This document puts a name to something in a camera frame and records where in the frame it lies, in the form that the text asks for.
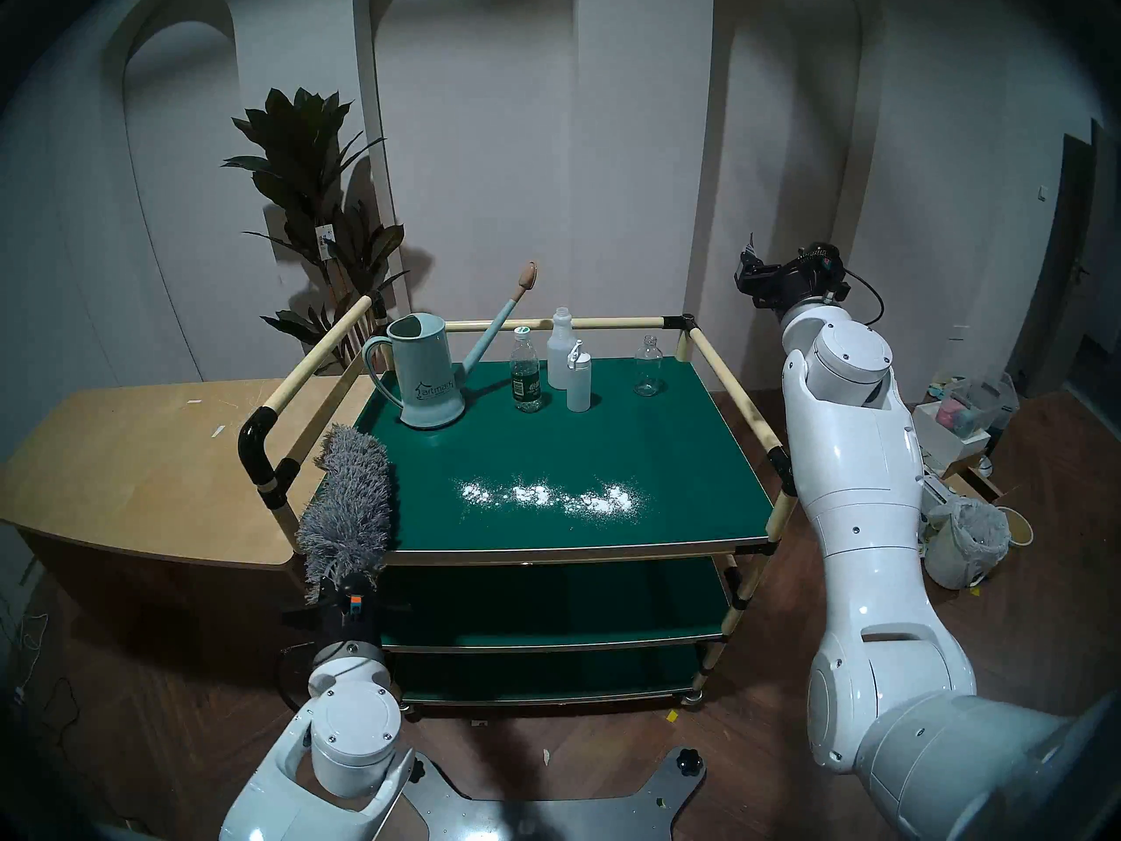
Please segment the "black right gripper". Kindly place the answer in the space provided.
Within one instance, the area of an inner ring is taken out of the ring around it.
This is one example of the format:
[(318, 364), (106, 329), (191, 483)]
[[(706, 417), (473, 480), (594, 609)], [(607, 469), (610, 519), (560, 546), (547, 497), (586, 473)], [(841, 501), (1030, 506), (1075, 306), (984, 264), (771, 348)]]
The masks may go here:
[(851, 289), (846, 268), (834, 244), (809, 244), (782, 265), (767, 265), (757, 255), (750, 232), (733, 276), (736, 290), (758, 309), (788, 313), (807, 301), (845, 301)]

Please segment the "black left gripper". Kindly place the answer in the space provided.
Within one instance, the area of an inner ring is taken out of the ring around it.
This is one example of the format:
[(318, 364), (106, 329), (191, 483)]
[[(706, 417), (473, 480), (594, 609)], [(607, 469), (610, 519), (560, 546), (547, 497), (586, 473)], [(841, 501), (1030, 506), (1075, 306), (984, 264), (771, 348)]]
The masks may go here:
[(313, 611), (315, 629), (327, 643), (382, 647), (382, 606), (370, 576), (348, 574), (341, 582), (322, 577)]

